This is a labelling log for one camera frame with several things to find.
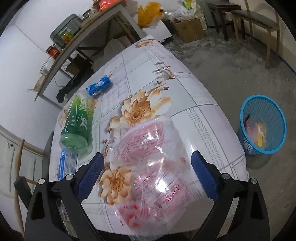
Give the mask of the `blue white toothpaste box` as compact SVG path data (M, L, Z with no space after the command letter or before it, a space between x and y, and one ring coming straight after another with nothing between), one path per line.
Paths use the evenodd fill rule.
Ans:
M76 173L77 156L77 153L71 149L62 149L57 171L58 181L62 180L68 174Z

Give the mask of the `orange plastic bag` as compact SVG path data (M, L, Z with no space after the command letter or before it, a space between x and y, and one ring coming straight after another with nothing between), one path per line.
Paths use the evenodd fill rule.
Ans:
M144 8L138 7L138 25L142 28L149 28L164 17L164 10L161 4L155 1L149 2Z

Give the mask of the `grey metal pot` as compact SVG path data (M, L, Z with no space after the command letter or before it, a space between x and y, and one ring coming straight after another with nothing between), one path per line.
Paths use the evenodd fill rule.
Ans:
M50 39L63 49L81 29L82 20L76 14L68 16L53 30Z

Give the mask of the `green plastic bag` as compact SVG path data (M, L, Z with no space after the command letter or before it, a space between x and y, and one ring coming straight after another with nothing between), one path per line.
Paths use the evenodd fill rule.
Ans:
M92 149L92 121L96 101L85 90L76 92L67 110L60 146L85 158Z

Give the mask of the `black clothes under table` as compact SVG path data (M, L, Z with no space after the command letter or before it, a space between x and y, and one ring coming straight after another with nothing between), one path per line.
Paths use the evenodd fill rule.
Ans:
M59 103L63 103L65 96L67 96L72 90L75 90L78 86L81 86L84 83L86 73L86 70L80 70L77 75L72 77L71 80L59 90L56 96L56 99Z

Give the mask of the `dark wooden stool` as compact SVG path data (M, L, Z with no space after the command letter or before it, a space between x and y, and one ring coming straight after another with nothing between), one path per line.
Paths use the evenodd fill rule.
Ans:
M206 1L206 4L213 18L216 32L220 33L219 24L216 19L216 16L218 16L222 26L224 40L228 41L229 38L228 38L227 26L231 26L231 29L234 31L234 22L232 19L226 20L226 13L230 13L231 11L234 11L234 10L241 10L241 6L238 4L230 3L228 1L223 1L223 2Z

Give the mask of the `blue wrapper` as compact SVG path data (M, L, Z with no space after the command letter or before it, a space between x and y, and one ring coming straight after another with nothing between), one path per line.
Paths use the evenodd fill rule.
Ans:
M104 75L97 83L91 84L88 87L86 87L86 91L90 96L95 96L106 90L108 87L111 86L112 81L111 78L112 75Z

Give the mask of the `red plastic bag on shelf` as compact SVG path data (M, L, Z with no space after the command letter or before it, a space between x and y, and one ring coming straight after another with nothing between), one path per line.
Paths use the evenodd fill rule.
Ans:
M99 10L105 11L106 9L110 8L111 6L117 4L120 0L101 0L99 2Z

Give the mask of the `blue plastic trash basket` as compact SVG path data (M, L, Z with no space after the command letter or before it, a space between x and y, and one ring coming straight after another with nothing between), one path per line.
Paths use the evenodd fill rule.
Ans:
M239 120L237 135L246 155L272 155L285 143L285 116L271 98L261 94L248 97L241 106Z

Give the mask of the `cardboard box on floor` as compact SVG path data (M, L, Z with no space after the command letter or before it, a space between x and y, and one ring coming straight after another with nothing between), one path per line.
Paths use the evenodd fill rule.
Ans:
M176 35L184 42L190 43L205 37L199 18L184 21L174 21Z

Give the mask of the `floral tablecloth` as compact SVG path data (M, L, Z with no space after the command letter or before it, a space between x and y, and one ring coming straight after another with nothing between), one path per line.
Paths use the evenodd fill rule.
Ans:
M240 141L206 87L152 36L103 65L86 85L110 76L94 102L91 144L74 170L101 152L106 168L82 205L94 226L124 235L198 230L213 201L191 154L222 173L249 177Z

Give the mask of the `red snack bag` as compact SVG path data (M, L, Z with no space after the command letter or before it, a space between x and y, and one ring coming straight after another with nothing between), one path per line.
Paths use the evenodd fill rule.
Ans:
M256 121L256 118L251 117L248 115L244 120L244 128L248 137L254 144L257 144L258 141L258 134L259 134L259 127Z

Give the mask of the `clear pink printed plastic bag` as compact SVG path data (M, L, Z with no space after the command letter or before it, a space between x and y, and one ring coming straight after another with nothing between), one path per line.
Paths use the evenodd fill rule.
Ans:
M131 193L118 212L138 236L166 235L189 205L206 197L171 118L113 130L108 162L131 168Z

